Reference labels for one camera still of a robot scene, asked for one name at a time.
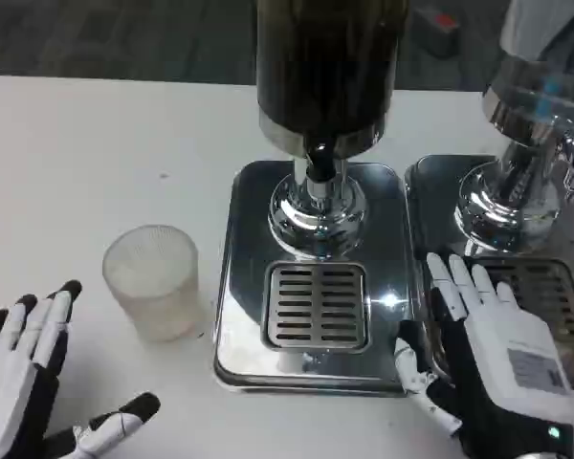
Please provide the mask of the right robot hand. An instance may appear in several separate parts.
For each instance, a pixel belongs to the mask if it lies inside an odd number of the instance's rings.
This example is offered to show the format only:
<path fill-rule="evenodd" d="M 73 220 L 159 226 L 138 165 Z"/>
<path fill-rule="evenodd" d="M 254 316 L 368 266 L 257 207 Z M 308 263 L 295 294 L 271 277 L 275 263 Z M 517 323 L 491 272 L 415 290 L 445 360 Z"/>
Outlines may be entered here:
<path fill-rule="evenodd" d="M 469 458 L 574 457 L 574 400 L 548 325 L 506 282 L 455 253 L 426 255 L 430 308 L 450 378 L 428 364 L 414 320 L 394 344 L 405 394 Z"/>

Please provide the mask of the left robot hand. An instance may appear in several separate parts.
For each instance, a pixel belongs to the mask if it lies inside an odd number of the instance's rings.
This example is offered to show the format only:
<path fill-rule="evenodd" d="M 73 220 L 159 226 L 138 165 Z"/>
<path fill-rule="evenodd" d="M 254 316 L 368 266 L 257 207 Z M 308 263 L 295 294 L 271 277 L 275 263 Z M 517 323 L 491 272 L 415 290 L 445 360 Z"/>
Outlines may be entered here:
<path fill-rule="evenodd" d="M 43 298 L 23 295 L 0 309 L 0 458 L 100 458 L 160 410 L 160 399 L 144 392 L 82 426 L 48 434 L 81 291 L 73 279 Z"/>

